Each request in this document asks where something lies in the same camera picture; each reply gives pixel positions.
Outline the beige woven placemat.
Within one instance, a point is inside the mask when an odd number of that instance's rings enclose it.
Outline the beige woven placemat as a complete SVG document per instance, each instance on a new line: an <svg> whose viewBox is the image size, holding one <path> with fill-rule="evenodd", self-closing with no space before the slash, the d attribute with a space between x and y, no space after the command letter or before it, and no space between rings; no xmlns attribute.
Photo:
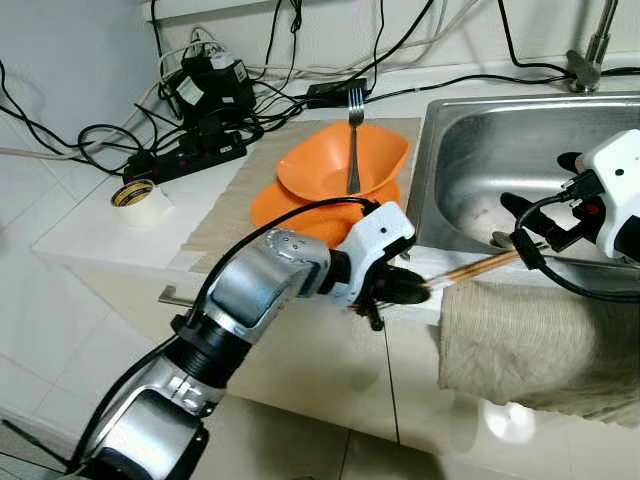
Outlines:
<svg viewBox="0 0 640 480"><path fill-rule="evenodd" d="M244 161L229 186L212 205L209 214L180 248L182 262L187 269L191 273L209 273L219 257L253 229L279 218L285 212L316 202L287 191L276 179L276 164L312 134L337 123L347 124L338 120L297 122L268 134L265 140L257 143L250 159ZM343 204L316 207L315 210L303 212L297 218L284 221L284 228L297 230L321 239L330 247L337 247L346 238L349 229L364 215L361 206L353 204L353 197L370 198L379 204L404 204L408 198L404 189L410 183L413 170L410 156L416 148L413 136L419 133L420 119L380 118L366 120L365 123L392 129L410 142L410 155L397 178L388 186L375 189L370 195L338 196L343 198Z"/></svg>

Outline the steel fork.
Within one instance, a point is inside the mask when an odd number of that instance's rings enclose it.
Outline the steel fork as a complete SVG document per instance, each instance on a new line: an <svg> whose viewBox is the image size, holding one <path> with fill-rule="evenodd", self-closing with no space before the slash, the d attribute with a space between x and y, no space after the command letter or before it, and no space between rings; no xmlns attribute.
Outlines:
<svg viewBox="0 0 640 480"><path fill-rule="evenodd" d="M347 195L357 195L361 191L361 177L358 173L358 128L365 119L364 88L356 87L348 91L349 160L346 179Z"/></svg>

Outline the black power supply box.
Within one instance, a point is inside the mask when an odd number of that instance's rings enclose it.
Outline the black power supply box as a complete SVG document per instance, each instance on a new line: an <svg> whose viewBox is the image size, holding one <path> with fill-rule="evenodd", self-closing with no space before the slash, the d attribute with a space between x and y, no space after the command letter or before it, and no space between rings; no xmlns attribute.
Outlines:
<svg viewBox="0 0 640 480"><path fill-rule="evenodd" d="M182 127L195 127L207 116L242 122L256 105L243 61L220 46L192 47L191 54L183 51L180 67L161 79Z"/></svg>

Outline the steel faucet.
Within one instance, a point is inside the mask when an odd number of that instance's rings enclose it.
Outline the steel faucet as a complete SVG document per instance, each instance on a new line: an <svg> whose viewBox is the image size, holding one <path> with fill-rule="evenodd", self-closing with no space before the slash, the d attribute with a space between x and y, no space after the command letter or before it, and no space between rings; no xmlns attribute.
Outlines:
<svg viewBox="0 0 640 480"><path fill-rule="evenodd" d="M603 60L605 50L611 41L611 27L614 14L620 5L620 0L605 0L602 14L595 31L589 37L585 52L568 50L566 60L568 73L568 90L573 93L591 93L596 91L600 77L603 76Z"/></svg>

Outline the black power adapter brick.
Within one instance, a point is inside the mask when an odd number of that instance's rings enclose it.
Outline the black power adapter brick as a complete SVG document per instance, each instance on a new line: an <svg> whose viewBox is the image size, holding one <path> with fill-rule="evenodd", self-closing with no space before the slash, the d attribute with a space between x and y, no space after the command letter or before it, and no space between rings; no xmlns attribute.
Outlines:
<svg viewBox="0 0 640 480"><path fill-rule="evenodd" d="M370 95L369 82L365 78L339 79L339 81L311 84L300 96L307 109L347 108L349 91L360 90L365 96Z"/></svg>

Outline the orange plastic bowl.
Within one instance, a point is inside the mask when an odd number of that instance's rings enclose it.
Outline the orange plastic bowl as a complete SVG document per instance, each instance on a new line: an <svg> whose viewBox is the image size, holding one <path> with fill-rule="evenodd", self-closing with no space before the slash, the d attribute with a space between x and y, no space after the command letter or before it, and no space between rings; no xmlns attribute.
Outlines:
<svg viewBox="0 0 640 480"><path fill-rule="evenodd" d="M397 178L411 152L407 138L392 129L362 124L358 128L358 173L361 191L370 195ZM328 125L292 148L276 164L276 179L294 196L319 201L347 196L349 127Z"/></svg>

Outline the white cabinet door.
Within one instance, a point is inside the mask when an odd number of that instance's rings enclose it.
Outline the white cabinet door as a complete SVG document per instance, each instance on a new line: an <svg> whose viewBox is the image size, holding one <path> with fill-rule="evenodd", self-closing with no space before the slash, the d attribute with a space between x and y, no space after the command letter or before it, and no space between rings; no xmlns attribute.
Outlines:
<svg viewBox="0 0 640 480"><path fill-rule="evenodd" d="M399 436L387 334L325 300L287 303L227 393L381 439Z"/></svg>
<svg viewBox="0 0 640 480"><path fill-rule="evenodd" d="M444 390L431 326L389 321L385 334L402 445L525 479L639 480L636 429Z"/></svg>

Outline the white tape roll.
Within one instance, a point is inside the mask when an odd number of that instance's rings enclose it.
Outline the white tape roll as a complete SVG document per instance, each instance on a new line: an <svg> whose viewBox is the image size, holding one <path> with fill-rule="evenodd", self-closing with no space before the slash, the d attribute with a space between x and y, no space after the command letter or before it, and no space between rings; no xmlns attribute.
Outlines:
<svg viewBox="0 0 640 480"><path fill-rule="evenodd" d="M116 189L109 198L116 216L128 227L151 227L175 207L163 189L147 179L132 180Z"/></svg>

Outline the black power strip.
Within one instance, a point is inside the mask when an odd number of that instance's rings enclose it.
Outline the black power strip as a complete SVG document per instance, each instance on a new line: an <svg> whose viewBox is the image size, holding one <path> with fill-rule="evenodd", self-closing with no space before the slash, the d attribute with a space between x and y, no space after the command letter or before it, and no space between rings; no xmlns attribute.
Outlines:
<svg viewBox="0 0 640 480"><path fill-rule="evenodd" d="M201 133L191 131L180 138L178 147L166 154L136 154L129 157L122 173L125 183L151 180L161 184L202 172L247 154L238 132Z"/></svg>

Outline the beige hanging towel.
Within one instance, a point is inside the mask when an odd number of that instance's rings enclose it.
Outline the beige hanging towel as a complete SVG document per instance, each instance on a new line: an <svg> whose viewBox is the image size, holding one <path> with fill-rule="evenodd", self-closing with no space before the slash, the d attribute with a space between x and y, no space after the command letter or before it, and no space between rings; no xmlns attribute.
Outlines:
<svg viewBox="0 0 640 480"><path fill-rule="evenodd" d="M493 404L640 424L640 307L539 285L445 289L439 388Z"/></svg>

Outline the stainless steel sink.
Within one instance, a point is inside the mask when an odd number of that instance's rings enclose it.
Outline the stainless steel sink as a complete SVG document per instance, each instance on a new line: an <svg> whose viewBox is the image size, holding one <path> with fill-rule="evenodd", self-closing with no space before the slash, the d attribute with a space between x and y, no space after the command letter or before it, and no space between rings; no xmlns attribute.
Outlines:
<svg viewBox="0 0 640 480"><path fill-rule="evenodd" d="M639 124L637 91L430 102L406 209L417 243L494 253L493 233L516 221L503 193L536 201L561 192L573 174L559 155L584 154Z"/></svg>

